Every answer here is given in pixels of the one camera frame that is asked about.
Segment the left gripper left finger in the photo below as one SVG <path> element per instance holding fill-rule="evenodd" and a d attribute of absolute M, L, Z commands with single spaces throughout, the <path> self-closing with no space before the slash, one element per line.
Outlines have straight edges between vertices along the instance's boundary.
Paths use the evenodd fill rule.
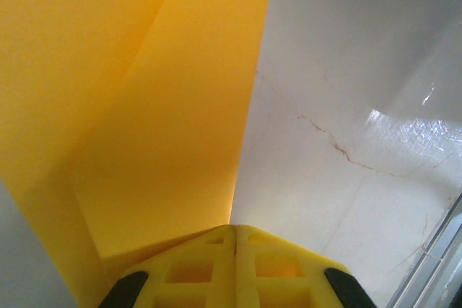
<path fill-rule="evenodd" d="M 100 307 L 235 307 L 234 226 L 224 225 L 123 273 Z"/>

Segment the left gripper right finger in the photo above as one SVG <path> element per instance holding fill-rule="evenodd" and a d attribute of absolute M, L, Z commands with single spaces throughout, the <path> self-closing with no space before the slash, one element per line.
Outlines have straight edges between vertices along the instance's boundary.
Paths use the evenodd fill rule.
<path fill-rule="evenodd" d="M 248 225 L 237 225 L 237 307 L 375 307 L 341 263 Z"/>

